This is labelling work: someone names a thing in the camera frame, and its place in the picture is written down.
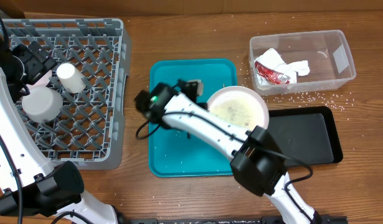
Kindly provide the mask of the white paper napkin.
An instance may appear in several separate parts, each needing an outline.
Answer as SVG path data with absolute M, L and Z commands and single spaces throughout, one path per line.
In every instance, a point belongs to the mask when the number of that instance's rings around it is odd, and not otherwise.
M 264 66 L 288 76 L 290 78 L 289 84 L 297 83 L 298 77 L 307 76 L 310 73 L 310 67 L 308 65 L 307 60 L 286 63 L 282 59 L 281 55 L 273 48 L 268 49 L 261 56 L 255 58 L 253 60 L 254 67 L 255 67 L 255 61 L 258 61 Z M 270 82 L 268 82 L 265 78 L 260 76 L 258 72 L 257 72 L 257 80 L 258 80 L 258 84 L 261 86 L 273 85 Z

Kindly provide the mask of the white round plate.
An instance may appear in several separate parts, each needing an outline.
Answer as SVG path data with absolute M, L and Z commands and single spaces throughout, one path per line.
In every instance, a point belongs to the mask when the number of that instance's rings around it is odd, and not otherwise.
M 269 112 L 263 98 L 244 86 L 228 86 L 215 92 L 207 101 L 207 109 L 220 119 L 253 130 L 268 128 Z

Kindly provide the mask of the red snack wrapper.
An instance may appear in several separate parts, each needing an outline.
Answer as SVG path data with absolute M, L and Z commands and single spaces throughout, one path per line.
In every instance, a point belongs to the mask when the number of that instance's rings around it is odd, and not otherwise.
M 260 76 L 274 85 L 289 84 L 290 78 L 283 73 L 272 70 L 258 61 L 255 61 L 255 68 Z

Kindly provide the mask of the cream plastic cup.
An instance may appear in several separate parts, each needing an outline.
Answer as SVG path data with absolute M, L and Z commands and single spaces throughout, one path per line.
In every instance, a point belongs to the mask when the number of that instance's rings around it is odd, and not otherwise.
M 79 93 L 85 89 L 83 74 L 71 63 L 63 63 L 58 66 L 56 74 L 65 88 L 70 93 Z

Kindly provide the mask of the pink plastic bowl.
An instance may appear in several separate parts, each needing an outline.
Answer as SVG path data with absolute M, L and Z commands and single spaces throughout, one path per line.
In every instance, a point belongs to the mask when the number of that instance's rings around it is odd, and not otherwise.
M 41 77 L 35 84 L 30 85 L 27 84 L 27 87 L 29 89 L 32 89 L 36 86 L 46 86 L 49 84 L 50 80 L 49 78 L 52 76 L 52 70 L 49 70 L 43 77 Z

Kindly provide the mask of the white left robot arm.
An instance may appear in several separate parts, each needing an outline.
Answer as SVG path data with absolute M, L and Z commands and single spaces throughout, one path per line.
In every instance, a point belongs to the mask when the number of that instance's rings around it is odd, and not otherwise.
M 0 36 L 0 215 L 41 214 L 74 223 L 126 223 L 115 207 L 97 200 L 84 189 L 75 164 L 54 166 L 37 148 L 15 102 L 31 94 L 56 61 L 37 42 L 9 48 L 5 30 Z

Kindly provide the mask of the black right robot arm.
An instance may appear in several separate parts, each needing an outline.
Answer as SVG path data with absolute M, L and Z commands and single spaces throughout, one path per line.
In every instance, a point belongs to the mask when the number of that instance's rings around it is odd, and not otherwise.
M 230 161 L 234 179 L 251 193 L 268 197 L 284 223 L 321 223 L 320 214 L 294 188 L 285 167 L 288 156 L 267 129 L 256 126 L 249 131 L 210 114 L 196 101 L 199 85 L 160 82 L 152 91 L 138 93 L 136 109 L 147 123 L 185 131 L 218 150 Z

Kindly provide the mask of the grey small bowl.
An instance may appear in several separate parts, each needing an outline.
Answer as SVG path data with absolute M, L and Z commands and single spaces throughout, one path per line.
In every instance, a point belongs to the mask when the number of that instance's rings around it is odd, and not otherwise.
M 37 86 L 30 90 L 29 95 L 22 98 L 21 105 L 28 118 L 37 123 L 45 123 L 59 115 L 63 98 L 55 90 Z

